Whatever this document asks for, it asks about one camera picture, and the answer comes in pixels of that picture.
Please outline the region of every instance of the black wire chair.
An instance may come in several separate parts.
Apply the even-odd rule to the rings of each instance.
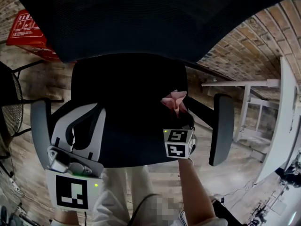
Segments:
[[[15,70],[0,62],[0,160],[10,157],[9,145],[14,137],[31,131],[31,128],[19,131],[23,121],[23,105],[35,101],[23,99],[19,83],[20,72],[43,62],[44,60],[39,60]],[[63,100],[52,100],[52,102],[63,102]],[[10,178],[13,176],[12,172],[9,173],[5,169],[1,161],[0,167]]]

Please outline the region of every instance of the white marker block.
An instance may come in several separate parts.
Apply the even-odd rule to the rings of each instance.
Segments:
[[[188,158],[193,146],[193,130],[163,130],[167,157]]]

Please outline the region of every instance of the gray armrest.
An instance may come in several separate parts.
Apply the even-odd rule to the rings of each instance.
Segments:
[[[214,96],[214,110],[193,98],[188,98],[188,108],[212,127],[212,142],[209,164],[217,166],[228,157],[234,130],[234,105],[231,97],[223,94]]]
[[[31,127],[33,144],[38,158],[44,169],[48,169],[49,158],[47,148],[51,145],[48,117],[51,115],[50,101],[48,99],[37,100],[31,106]]]

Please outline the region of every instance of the black strap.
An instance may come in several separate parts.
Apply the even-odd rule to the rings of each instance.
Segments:
[[[2,168],[3,171],[8,175],[8,177],[11,178],[10,173],[6,170],[6,168],[4,167],[4,165],[2,164],[2,162],[0,162],[0,168]]]
[[[135,212],[133,213],[133,216],[131,218],[131,220],[129,221],[127,226],[131,226],[133,224],[133,221],[138,213],[138,210],[140,209],[141,205],[145,202],[145,200],[147,200],[148,198],[152,197],[152,196],[160,196],[160,194],[149,194],[147,195],[145,198],[143,198],[143,200],[141,201],[141,203],[139,203],[138,207],[136,208]]]

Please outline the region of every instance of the black mesh chair back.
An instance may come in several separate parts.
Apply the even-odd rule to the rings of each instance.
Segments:
[[[248,17],[281,0],[20,1],[63,62],[136,52],[194,63]]]

